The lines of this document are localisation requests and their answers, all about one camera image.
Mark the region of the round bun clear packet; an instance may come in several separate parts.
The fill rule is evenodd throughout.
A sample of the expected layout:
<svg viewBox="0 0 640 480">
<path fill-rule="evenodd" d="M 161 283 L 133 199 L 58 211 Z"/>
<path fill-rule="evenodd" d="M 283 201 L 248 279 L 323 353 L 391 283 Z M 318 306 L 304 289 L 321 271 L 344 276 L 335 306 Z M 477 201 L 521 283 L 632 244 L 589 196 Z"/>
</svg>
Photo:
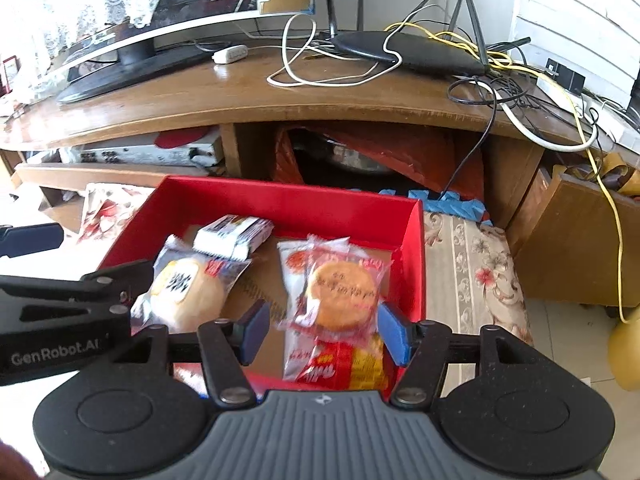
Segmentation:
<svg viewBox="0 0 640 480">
<path fill-rule="evenodd" d="M 190 333 L 216 320 L 229 292 L 250 266 L 198 252 L 181 238 L 168 236 L 153 264 L 150 288 L 138 296 L 131 316 L 140 326 L 164 324 L 171 333 Z"/>
</svg>

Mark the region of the red yellow snack packet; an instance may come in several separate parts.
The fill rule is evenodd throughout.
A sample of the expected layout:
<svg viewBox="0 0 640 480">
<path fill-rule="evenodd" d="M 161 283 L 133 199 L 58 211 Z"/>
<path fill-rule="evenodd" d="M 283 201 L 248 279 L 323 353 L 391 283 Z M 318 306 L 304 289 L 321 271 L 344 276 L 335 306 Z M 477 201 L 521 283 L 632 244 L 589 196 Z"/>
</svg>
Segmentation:
<svg viewBox="0 0 640 480">
<path fill-rule="evenodd" d="M 385 355 L 378 334 L 378 317 L 376 333 L 367 348 L 323 342 L 295 330 L 283 331 L 283 379 L 286 382 L 328 390 L 384 392 L 390 388 L 394 366 Z"/>
</svg>

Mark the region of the orange pastry red packet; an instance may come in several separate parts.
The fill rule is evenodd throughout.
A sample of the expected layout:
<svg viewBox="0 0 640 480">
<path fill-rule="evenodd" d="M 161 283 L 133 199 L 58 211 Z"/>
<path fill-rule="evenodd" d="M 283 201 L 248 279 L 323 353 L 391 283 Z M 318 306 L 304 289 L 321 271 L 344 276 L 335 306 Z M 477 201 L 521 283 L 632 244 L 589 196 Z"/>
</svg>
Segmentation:
<svg viewBox="0 0 640 480">
<path fill-rule="evenodd" d="M 281 330 L 367 348 L 376 333 L 388 261 L 350 239 L 308 236 L 277 244 L 288 306 Z"/>
</svg>

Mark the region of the red cardboard box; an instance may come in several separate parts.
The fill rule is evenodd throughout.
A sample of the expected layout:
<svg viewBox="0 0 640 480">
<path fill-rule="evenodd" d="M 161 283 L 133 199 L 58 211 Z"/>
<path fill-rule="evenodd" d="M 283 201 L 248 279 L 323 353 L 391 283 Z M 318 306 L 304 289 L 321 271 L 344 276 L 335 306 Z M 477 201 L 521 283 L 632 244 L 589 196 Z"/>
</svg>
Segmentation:
<svg viewBox="0 0 640 480">
<path fill-rule="evenodd" d="M 168 177 L 134 215 L 102 264 L 154 260 L 171 235 L 183 235 L 223 214 L 273 222 L 276 234 L 348 236 L 392 257 L 388 298 L 410 320 L 425 312 L 422 207 L 416 200 L 268 182 Z"/>
</svg>

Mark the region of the white Kaprons wafer packet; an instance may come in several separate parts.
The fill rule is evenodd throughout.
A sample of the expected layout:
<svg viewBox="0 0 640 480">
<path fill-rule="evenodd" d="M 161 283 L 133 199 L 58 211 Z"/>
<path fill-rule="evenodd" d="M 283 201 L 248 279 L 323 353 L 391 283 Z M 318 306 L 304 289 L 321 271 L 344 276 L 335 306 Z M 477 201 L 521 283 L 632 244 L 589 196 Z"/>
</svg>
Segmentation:
<svg viewBox="0 0 640 480">
<path fill-rule="evenodd" d="M 270 237 L 273 223 L 257 217 L 227 214 L 195 235 L 193 249 L 230 260 L 247 260 Z"/>
</svg>

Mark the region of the blue foam mat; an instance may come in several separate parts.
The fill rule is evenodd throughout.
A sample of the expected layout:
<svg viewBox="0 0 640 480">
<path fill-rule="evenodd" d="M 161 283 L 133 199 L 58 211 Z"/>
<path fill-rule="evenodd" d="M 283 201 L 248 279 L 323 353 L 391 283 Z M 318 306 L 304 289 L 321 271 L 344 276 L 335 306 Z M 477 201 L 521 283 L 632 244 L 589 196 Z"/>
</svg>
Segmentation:
<svg viewBox="0 0 640 480">
<path fill-rule="evenodd" d="M 461 195 L 454 191 L 447 191 L 444 196 L 431 190 L 409 190 L 401 193 L 391 188 L 384 188 L 378 191 L 378 195 L 405 197 L 409 200 L 417 200 L 421 203 L 424 214 L 440 214 L 461 218 L 471 222 L 492 226 L 490 215 L 486 206 L 481 200 L 471 198 L 464 200 Z"/>
</svg>

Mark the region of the silver media player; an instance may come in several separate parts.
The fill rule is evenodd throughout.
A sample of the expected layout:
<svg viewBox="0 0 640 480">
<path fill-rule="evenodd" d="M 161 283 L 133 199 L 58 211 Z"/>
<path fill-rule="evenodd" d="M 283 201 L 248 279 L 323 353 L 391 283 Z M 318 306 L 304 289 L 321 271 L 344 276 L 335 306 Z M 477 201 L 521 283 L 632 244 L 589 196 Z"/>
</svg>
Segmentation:
<svg viewBox="0 0 640 480">
<path fill-rule="evenodd" d="M 217 126 L 138 134 L 60 148 L 58 152 L 66 164 L 210 168 L 224 161 Z"/>
</svg>

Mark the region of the brown cardboard box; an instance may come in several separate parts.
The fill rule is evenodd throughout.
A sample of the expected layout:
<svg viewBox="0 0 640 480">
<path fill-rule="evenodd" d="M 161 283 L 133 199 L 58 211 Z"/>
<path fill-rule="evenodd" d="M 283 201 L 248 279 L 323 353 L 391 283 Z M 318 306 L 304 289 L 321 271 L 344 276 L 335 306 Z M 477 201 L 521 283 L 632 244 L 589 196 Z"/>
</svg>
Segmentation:
<svg viewBox="0 0 640 480">
<path fill-rule="evenodd" d="M 596 184 L 538 169 L 506 237 L 527 298 L 616 306 L 618 236 Z"/>
</svg>

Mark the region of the white small dongle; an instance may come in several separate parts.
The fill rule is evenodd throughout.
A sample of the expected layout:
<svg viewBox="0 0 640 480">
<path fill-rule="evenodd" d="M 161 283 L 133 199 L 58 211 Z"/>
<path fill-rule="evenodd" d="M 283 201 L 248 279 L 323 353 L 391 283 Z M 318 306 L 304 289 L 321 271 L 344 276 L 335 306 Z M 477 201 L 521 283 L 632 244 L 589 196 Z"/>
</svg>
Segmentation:
<svg viewBox="0 0 640 480">
<path fill-rule="evenodd" d="M 234 44 L 213 53 L 212 61 L 216 65 L 229 65 L 247 58 L 248 47 L 245 44 Z"/>
</svg>

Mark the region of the wooden TV stand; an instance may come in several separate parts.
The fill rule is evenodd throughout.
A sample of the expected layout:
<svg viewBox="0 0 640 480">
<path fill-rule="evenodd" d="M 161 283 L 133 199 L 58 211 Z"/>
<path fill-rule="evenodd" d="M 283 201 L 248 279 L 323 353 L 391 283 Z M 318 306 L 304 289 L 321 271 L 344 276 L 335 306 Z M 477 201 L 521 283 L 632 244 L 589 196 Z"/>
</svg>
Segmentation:
<svg viewBox="0 0 640 480">
<path fill-rule="evenodd" d="M 1 128 L 5 150 L 40 150 L 153 131 L 247 122 L 363 120 L 482 131 L 486 106 L 447 96 L 447 81 L 402 70 L 361 87 L 281 89 L 266 77 L 276 51 L 257 50 L 223 68 L 212 63 L 149 80 L 82 103 L 47 99 Z"/>
</svg>

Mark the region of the white power strip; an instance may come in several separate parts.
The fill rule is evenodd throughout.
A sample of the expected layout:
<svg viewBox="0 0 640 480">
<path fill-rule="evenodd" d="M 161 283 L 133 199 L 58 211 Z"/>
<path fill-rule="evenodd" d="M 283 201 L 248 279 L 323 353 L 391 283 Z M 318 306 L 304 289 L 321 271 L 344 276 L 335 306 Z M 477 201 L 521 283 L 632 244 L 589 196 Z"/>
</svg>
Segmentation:
<svg viewBox="0 0 640 480">
<path fill-rule="evenodd" d="M 586 90 L 582 74 L 561 65 L 554 68 L 558 70 L 556 74 L 537 78 L 537 87 L 560 110 L 570 115 L 573 112 L 568 107 L 568 101 L 572 101 L 572 107 L 580 119 L 590 124 L 596 122 L 599 130 L 613 142 L 638 154 L 639 113 L 635 110 L 628 112 L 620 104 Z"/>
</svg>

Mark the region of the black wifi router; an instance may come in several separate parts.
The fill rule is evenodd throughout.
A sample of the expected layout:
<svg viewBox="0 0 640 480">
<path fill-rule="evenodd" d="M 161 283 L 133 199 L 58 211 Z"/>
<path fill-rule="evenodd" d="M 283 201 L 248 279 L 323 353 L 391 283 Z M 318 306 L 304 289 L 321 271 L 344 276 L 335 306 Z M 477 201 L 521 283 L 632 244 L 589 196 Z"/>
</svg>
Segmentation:
<svg viewBox="0 0 640 480">
<path fill-rule="evenodd" d="M 462 9 L 469 12 L 474 38 L 454 38 Z M 363 28 L 363 0 L 358 0 L 357 28 L 341 32 L 337 27 L 334 0 L 326 0 L 329 20 L 329 42 L 335 50 L 393 68 L 405 68 L 427 75 L 483 76 L 491 67 L 504 61 L 509 51 L 530 43 L 528 37 L 488 44 L 485 41 L 474 0 L 457 0 L 446 28 L 435 34 L 426 30 L 422 35 L 407 34 L 414 25 L 406 21 L 389 30 Z"/>
</svg>

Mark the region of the black monitor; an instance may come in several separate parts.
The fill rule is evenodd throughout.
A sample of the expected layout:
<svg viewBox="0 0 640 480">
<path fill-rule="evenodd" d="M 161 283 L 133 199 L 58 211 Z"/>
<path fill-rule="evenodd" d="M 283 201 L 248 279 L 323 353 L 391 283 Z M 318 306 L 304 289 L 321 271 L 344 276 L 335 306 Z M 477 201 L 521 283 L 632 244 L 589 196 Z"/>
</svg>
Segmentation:
<svg viewBox="0 0 640 480">
<path fill-rule="evenodd" d="M 68 85 L 56 100 L 70 105 L 204 62 L 223 41 L 159 47 L 161 36 L 221 23 L 314 10 L 314 0 L 106 0 L 104 24 L 84 32 L 64 66 Z"/>
</svg>

